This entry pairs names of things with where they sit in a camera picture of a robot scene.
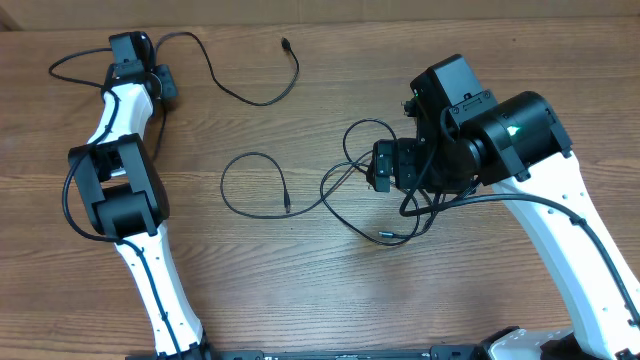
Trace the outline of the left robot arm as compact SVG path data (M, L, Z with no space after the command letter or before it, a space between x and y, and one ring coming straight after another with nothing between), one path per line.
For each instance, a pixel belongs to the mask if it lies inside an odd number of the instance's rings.
M168 196L143 143L157 106L176 96L144 32L109 38L114 56L101 87L104 111L95 133L70 150L64 185L77 186L95 232L129 268L154 333L157 359L212 359L172 259Z

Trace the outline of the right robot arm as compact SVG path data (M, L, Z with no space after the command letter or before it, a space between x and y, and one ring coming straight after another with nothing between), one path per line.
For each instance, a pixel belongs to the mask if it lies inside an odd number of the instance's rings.
M498 101L455 54L411 82L405 113L412 138L380 140L366 171L370 185L413 196L442 195L403 216L436 215L480 202L492 188L541 257L571 324L557 331L512 326L474 345L441 345L431 359L635 359L639 282L583 181L571 139L545 98L525 91Z

